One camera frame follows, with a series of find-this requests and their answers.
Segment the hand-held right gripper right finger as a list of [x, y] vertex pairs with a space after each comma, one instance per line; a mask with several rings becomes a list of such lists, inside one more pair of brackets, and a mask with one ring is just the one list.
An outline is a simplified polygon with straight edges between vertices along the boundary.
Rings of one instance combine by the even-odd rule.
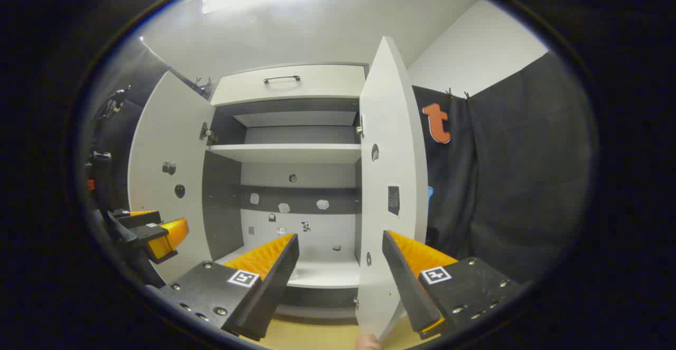
[[391, 230], [382, 234], [382, 254], [412, 330], [422, 339], [472, 329], [524, 290], [479, 258], [456, 260]]

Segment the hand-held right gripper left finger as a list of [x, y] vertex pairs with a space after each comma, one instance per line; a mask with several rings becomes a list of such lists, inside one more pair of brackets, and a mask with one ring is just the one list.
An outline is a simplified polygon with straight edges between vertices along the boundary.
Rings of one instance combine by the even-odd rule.
[[166, 286], [145, 286], [152, 302], [218, 342], [261, 340], [299, 257], [298, 236], [283, 235], [221, 265], [203, 261]]

